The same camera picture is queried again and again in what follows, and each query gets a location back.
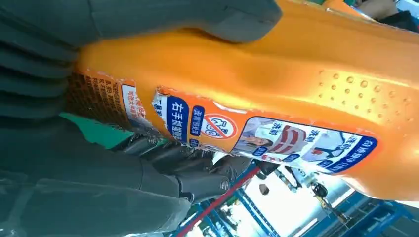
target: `red prohibition sign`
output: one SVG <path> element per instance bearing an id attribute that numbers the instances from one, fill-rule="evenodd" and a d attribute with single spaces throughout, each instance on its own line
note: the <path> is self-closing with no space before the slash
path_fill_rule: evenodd
<path id="1" fill-rule="evenodd" d="M 211 138 L 227 139 L 237 134 L 237 126 L 227 116 L 207 114 L 204 116 L 201 132 Z"/>

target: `person illustration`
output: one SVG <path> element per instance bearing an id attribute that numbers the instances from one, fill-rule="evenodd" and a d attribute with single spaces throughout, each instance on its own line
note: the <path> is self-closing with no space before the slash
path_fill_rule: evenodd
<path id="1" fill-rule="evenodd" d="M 302 129 L 282 125 L 274 119 L 251 118 L 239 139 L 235 149 L 253 152 L 257 147 L 266 147 L 267 152 L 289 155 L 299 152 L 308 143 Z"/>
<path id="2" fill-rule="evenodd" d="M 302 158 L 307 162 L 318 162 L 338 157 L 345 151 L 342 148 L 345 141 L 341 132 L 328 131 L 321 135 L 310 152 L 303 155 Z"/>

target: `sticker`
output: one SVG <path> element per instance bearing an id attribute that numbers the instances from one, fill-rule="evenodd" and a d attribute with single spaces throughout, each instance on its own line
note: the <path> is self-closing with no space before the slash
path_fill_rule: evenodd
<path id="1" fill-rule="evenodd" d="M 181 98 L 169 96 L 167 98 L 167 127 L 174 139 L 186 143 L 188 129 L 188 104 Z"/>
<path id="2" fill-rule="evenodd" d="M 199 136 L 201 134 L 202 122 L 204 120 L 205 109 L 202 106 L 195 105 L 192 109 L 191 135 Z"/>
<path id="3" fill-rule="evenodd" d="M 371 132 L 358 128 L 231 108 L 166 87 L 158 88 L 153 106 L 185 145 L 323 173 L 349 169 L 378 144 Z"/>
<path id="4" fill-rule="evenodd" d="M 373 137 L 307 126 L 271 118 L 250 118 L 233 153 L 278 159 L 291 166 L 317 166 L 324 173 L 342 172 L 375 147 Z"/>
<path id="5" fill-rule="evenodd" d="M 204 135 L 211 138 L 227 139 L 236 135 L 237 127 L 229 117 L 208 114 L 204 116 L 201 131 Z"/>
<path id="6" fill-rule="evenodd" d="M 196 139 L 193 139 L 193 138 L 189 139 L 189 144 L 190 144 L 192 147 L 199 147 L 199 141 L 198 141 L 198 140 L 196 140 Z"/>
<path id="7" fill-rule="evenodd" d="M 73 73 L 69 80 L 66 111 L 141 134 L 158 135 L 145 119 L 135 83 L 101 72 Z"/>
<path id="8" fill-rule="evenodd" d="M 139 127 L 145 117 L 145 109 L 137 95 L 134 86 L 122 85 L 122 99 L 129 122 L 134 127 Z"/>

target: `blue metal frame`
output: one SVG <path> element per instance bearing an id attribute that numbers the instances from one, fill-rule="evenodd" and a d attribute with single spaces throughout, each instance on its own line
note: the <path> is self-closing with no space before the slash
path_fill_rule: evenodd
<path id="1" fill-rule="evenodd" d="M 238 189 L 234 194 L 268 236 L 281 237 L 242 188 Z"/>
<path id="2" fill-rule="evenodd" d="M 218 218 L 218 220 L 220 221 L 220 225 L 221 225 L 221 227 L 224 229 L 224 231 L 227 233 L 227 235 L 229 236 L 229 237 L 234 237 L 234 235 L 231 233 L 231 231 L 228 229 L 228 227 L 226 226 L 226 224 L 224 223 L 224 221 L 222 220 L 222 218 L 220 217 L 220 215 L 215 211 L 215 210 L 213 210 L 212 212 L 211 212 L 214 216 L 216 216 L 216 218 Z"/>
<path id="3" fill-rule="evenodd" d="M 249 165 L 249 167 L 243 172 L 243 173 L 241 173 L 238 177 L 237 177 L 237 179 L 234 181 L 234 182 L 232 182 L 231 184 L 230 184 L 230 186 L 231 187 L 233 187 L 239 180 L 242 180 L 244 177 L 246 177 L 251 171 L 253 171 L 254 169 L 255 169 L 255 167 L 256 167 L 256 164 L 255 164 L 255 162 L 253 161 L 250 165 Z M 199 211 L 199 212 L 197 212 L 197 215 L 196 216 L 199 216 L 199 214 L 200 213 L 202 213 L 202 209 Z M 170 235 L 169 235 L 169 237 L 173 237 L 173 236 L 177 236 L 180 232 L 182 232 L 182 230 L 185 228 L 185 227 L 187 227 L 188 225 L 190 225 L 190 223 L 195 219 L 196 217 L 194 217 L 194 218 L 191 218 L 188 222 L 186 222 L 186 223 L 184 223 L 183 225 L 180 225 L 180 226 L 178 226 L 177 227 L 177 229 L 175 230 L 175 231 L 173 231 Z"/>
<path id="4" fill-rule="evenodd" d="M 382 221 L 379 221 L 375 217 L 375 215 L 379 212 L 385 212 L 390 215 Z M 379 224 L 369 230 L 368 233 L 362 235 L 363 237 L 377 237 L 403 216 L 406 216 L 407 218 L 412 217 L 412 215 L 402 205 L 395 202 L 381 201 L 341 237 L 361 236 L 360 232 L 366 231 L 366 228 L 371 226 L 370 223 L 379 222 Z"/>
<path id="5" fill-rule="evenodd" d="M 361 202 L 367 203 L 370 200 L 372 199 L 362 195 L 361 193 L 355 192 L 345 202 L 337 206 L 336 209 L 340 212 L 346 213 L 356 204 Z M 373 229 L 369 230 L 367 233 L 360 234 L 360 232 L 366 231 L 365 227 L 371 226 L 368 225 L 368 223 L 372 223 L 374 221 L 377 222 L 377 220 L 375 220 L 375 215 L 383 211 L 390 215 L 384 218 L 378 225 L 376 225 Z M 349 228 L 341 237 L 377 237 L 403 216 L 408 219 L 413 219 L 413 215 L 403 205 L 392 201 L 381 201 L 354 226 Z M 336 222 L 337 218 L 334 215 L 331 215 L 329 218 L 326 217 L 318 224 L 313 226 L 311 229 L 309 229 L 303 235 L 303 237 L 320 236 L 320 234 L 324 230 L 326 230 L 329 226 L 334 225 Z"/>
<path id="6" fill-rule="evenodd" d="M 201 205 L 197 205 L 196 206 L 196 208 L 197 208 L 197 210 L 198 210 L 198 212 L 203 212 L 204 210 L 202 209 L 202 207 L 201 207 Z M 209 225 L 209 227 L 211 228 L 211 230 L 212 231 L 214 231 L 214 233 L 215 233 L 215 235 L 217 236 L 217 237 L 223 237 L 222 235 L 221 235 L 221 233 L 218 231 L 218 228 L 217 228 L 217 226 L 215 226 L 215 224 L 212 222 L 212 220 L 208 217 L 208 216 L 205 216 L 204 218 L 203 218 L 203 220 Z"/>

